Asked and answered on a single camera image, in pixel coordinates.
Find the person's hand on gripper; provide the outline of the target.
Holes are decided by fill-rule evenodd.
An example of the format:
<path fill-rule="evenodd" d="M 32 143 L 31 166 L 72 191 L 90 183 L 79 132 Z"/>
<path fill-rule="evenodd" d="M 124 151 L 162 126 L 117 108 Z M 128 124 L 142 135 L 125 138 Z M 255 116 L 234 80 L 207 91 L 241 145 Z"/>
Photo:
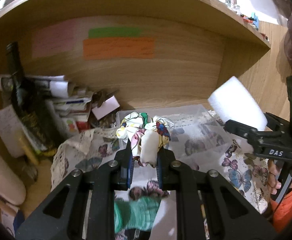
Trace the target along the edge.
<path fill-rule="evenodd" d="M 271 194 L 275 195 L 278 189 L 281 188 L 281 183 L 277 180 L 277 176 L 280 174 L 280 169 L 274 163 L 273 160 L 268 160 L 268 180 L 267 187 Z"/>

